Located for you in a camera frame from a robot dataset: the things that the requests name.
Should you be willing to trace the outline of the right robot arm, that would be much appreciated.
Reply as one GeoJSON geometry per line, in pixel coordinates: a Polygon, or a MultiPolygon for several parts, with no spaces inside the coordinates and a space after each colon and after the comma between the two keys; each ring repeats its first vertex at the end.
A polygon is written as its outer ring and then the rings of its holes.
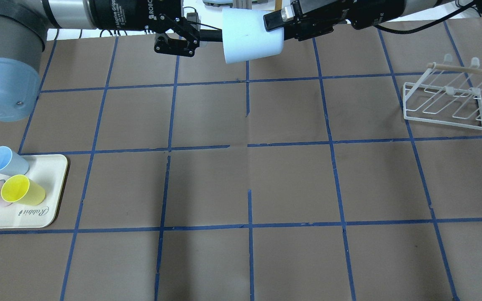
{"type": "Polygon", "coordinates": [[[292,0],[279,11],[263,17],[264,28],[271,32],[284,29],[284,40],[304,41],[333,32],[339,23],[350,21],[354,29],[375,27],[393,34],[412,34],[442,23],[474,6],[474,2],[416,29],[398,30],[381,24],[448,3],[447,0],[292,0]]]}

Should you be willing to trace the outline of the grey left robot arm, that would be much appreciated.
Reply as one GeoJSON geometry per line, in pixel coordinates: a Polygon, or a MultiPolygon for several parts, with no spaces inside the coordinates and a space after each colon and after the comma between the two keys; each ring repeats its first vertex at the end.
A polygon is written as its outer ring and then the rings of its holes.
{"type": "Polygon", "coordinates": [[[156,53],[185,57],[193,57],[201,42],[223,40],[218,29],[199,29],[185,17],[181,0],[0,0],[0,122],[32,113],[51,28],[149,29],[156,53]]]}

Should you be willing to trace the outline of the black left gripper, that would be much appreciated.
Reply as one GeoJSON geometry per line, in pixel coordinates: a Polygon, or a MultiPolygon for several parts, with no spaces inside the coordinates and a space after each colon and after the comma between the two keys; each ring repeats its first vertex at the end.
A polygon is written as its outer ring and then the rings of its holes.
{"type": "Polygon", "coordinates": [[[154,51],[159,54],[194,57],[202,42],[223,42],[218,29],[197,30],[182,17],[181,0],[90,0],[92,23],[99,29],[156,33],[154,51]],[[166,32],[173,30],[178,38],[166,32]]]}

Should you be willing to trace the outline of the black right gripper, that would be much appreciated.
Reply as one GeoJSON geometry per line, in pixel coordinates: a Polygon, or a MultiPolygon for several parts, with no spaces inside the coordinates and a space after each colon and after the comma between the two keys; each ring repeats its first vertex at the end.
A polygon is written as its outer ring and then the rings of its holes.
{"type": "Polygon", "coordinates": [[[402,15],[404,0],[295,0],[290,9],[263,16],[264,28],[271,32],[293,20],[291,37],[308,40],[333,32],[339,23],[350,21],[354,29],[364,29],[402,15]]]}

